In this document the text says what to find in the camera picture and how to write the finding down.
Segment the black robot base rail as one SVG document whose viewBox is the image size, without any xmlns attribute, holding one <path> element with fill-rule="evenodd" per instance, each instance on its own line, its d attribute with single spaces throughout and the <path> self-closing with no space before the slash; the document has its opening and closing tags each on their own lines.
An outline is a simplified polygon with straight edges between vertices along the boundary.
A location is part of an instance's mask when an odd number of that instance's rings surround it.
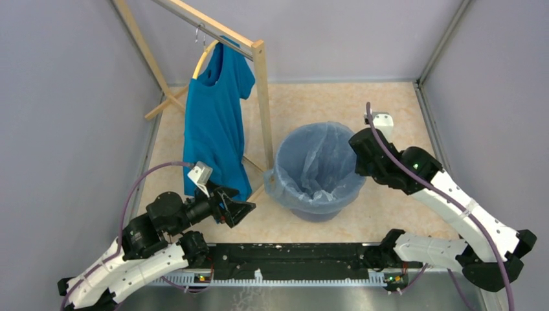
<svg viewBox="0 0 549 311">
<path fill-rule="evenodd" d="M 194 270 L 213 272 L 214 280 L 250 280 L 260 271 L 267 281 L 336 281 L 367 279 L 386 269 L 417 268 L 377 244 L 295 243 L 210 245 Z"/>
</svg>

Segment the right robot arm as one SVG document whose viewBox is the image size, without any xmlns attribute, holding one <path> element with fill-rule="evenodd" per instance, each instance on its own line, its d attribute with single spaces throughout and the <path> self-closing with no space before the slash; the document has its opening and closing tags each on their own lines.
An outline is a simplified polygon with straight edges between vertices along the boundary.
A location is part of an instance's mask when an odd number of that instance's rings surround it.
<svg viewBox="0 0 549 311">
<path fill-rule="evenodd" d="M 515 230 L 484 210 L 453 181 L 442 164 L 426 150 L 411 146 L 399 151 L 380 130 L 365 128 L 349 144 L 357 156 L 355 171 L 423 203 L 458 232 L 456 240 L 418 236 L 391 229 L 380 244 L 378 263 L 423 262 L 460 272 L 475 286 L 498 292 L 516 281 L 523 256 L 537 237 Z"/>
</svg>

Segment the wooden clothes rack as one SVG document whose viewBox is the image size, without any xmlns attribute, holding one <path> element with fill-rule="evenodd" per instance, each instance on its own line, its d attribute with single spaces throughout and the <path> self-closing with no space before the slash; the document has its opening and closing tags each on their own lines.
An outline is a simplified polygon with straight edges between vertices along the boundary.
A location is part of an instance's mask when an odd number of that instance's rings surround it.
<svg viewBox="0 0 549 311">
<path fill-rule="evenodd" d="M 166 82 L 153 53 L 150 51 L 150 47 L 144 39 L 139 25 L 136 22 L 128 4 L 123 0 L 112 1 L 111 3 L 121 18 L 126 30 L 129 31 L 131 39 L 137 45 L 137 50 L 144 57 L 146 64 L 152 72 L 154 79 L 158 83 L 164 96 L 164 101 L 157 107 L 153 108 L 149 113 L 145 114 L 145 119 L 154 119 L 158 114 L 162 113 L 168 106 L 171 105 L 177 106 L 180 110 L 183 110 L 183 104 L 179 101 L 179 97 L 183 96 L 188 91 L 188 86 L 184 86 L 177 93 L 172 93 L 170 86 Z M 215 19 L 184 3 L 183 1 L 157 1 L 156 3 L 195 28 L 199 23 L 204 23 L 204 32 L 207 36 L 214 38 L 214 40 L 218 40 L 219 43 L 230 47 L 254 63 L 254 76 L 256 78 L 256 92 L 260 113 L 263 149 L 265 152 L 265 163 L 267 166 L 263 167 L 249 159 L 247 156 L 244 156 L 243 160 L 252 165 L 254 169 L 260 173 L 264 173 L 273 168 L 274 152 L 271 133 L 272 127 L 264 41 L 252 41 L 223 25 L 219 21 L 216 21 Z"/>
</svg>

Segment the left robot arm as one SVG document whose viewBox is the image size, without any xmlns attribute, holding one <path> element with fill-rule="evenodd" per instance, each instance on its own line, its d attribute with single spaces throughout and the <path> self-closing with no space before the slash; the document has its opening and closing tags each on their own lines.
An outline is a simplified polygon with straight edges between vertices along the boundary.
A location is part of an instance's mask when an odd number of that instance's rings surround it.
<svg viewBox="0 0 549 311">
<path fill-rule="evenodd" d="M 203 266 L 209 247 L 191 227 L 212 218 L 233 228 L 256 208 L 253 202 L 236 200 L 236 189 L 208 182 L 207 190 L 196 190 L 187 199 L 176 192 L 158 195 L 96 262 L 79 276 L 58 281 L 61 310 L 115 310 L 167 273 Z"/>
</svg>

